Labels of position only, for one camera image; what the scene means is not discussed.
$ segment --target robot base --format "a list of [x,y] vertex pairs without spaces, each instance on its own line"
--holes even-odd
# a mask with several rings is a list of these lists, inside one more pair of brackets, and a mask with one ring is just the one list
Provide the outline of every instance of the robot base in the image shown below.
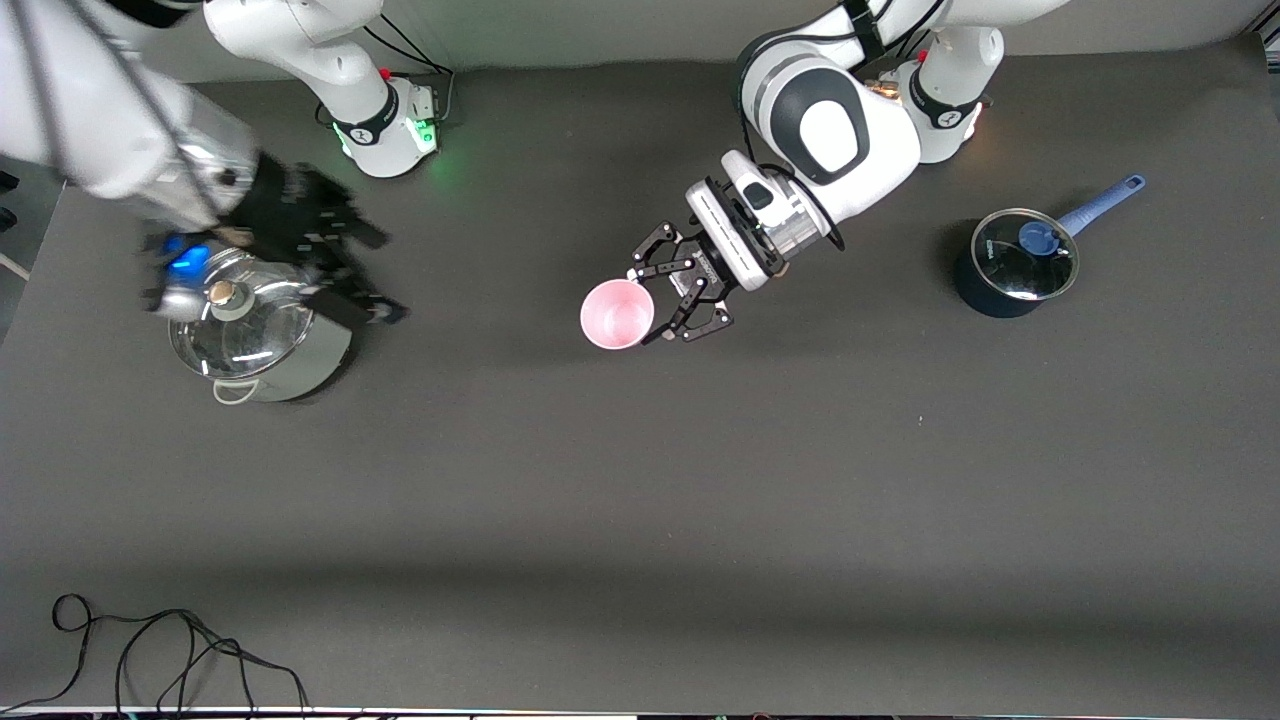
[[366,176],[375,178],[402,176],[438,147],[431,88],[419,87],[403,78],[392,78],[388,83],[399,96],[399,111],[375,145],[347,142],[342,131],[334,127],[342,151]]

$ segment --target blue handle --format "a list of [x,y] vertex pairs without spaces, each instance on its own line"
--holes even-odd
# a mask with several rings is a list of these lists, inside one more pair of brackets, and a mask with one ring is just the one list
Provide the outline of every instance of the blue handle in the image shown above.
[[1062,215],[1059,223],[1062,224],[1062,228],[1066,229],[1068,234],[1075,237],[1080,231],[1088,227],[1089,223],[1097,220],[1102,213],[1106,213],[1107,210],[1124,202],[1144,187],[1147,187],[1147,178],[1142,176],[1129,176],[1108,187],[1102,192],[1102,195]]

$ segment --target gray table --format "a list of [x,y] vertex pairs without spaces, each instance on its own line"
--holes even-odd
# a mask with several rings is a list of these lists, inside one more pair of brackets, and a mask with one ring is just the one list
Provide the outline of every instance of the gray table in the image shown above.
[[[692,346],[577,306],[739,141],[732,70],[483,72],[370,181],[297,83],[209,95],[396,234],[416,310],[335,387],[224,409],[70,192],[0,355],[0,698],[60,685],[64,591],[200,611],[319,705],[1274,716],[1280,132],[1256,38],[1016,58],[922,168]],[[1124,174],[1073,292],[965,307],[955,224]],[[69,705],[110,702],[119,632]],[[143,642],[143,698],[184,638]],[[198,702],[241,705],[230,666]],[[262,674],[260,702],[287,705]]]

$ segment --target white wall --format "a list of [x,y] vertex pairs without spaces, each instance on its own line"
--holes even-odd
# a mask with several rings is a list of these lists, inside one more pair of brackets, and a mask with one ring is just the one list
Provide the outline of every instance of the white wall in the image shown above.
[[[1229,37],[1268,0],[1073,0],[1007,28],[1019,55],[1172,50]],[[384,12],[436,61],[458,69],[626,60],[731,60],[758,35],[806,22],[835,0],[387,0]],[[380,22],[371,26],[394,38]],[[364,33],[374,60],[416,69]],[[187,82],[283,74],[224,53],[198,17],[159,33],[147,64]]]

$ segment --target black band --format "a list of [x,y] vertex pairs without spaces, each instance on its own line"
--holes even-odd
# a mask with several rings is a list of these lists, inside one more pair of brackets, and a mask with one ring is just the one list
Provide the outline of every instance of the black band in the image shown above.
[[883,56],[884,42],[879,38],[876,15],[867,0],[840,0],[840,5],[849,13],[849,20],[854,23],[858,41],[863,45],[863,63],[870,63],[876,58]]
[[396,92],[396,88],[390,83],[385,85],[387,102],[383,104],[383,109],[376,115],[362,123],[333,122],[342,135],[349,137],[356,145],[375,145],[378,138],[383,136],[383,131],[389,128],[392,122],[396,120],[396,114],[399,110],[399,94]]
[[200,0],[106,0],[106,4],[151,27],[173,27],[200,9]]
[[960,120],[969,117],[974,106],[978,105],[978,97],[974,97],[964,105],[947,105],[946,102],[938,102],[937,100],[928,96],[924,88],[920,87],[920,68],[916,68],[911,73],[911,79],[908,82],[908,88],[911,94],[911,101],[915,106],[920,109],[922,113],[929,117],[929,123],[938,129],[951,129],[960,124]]

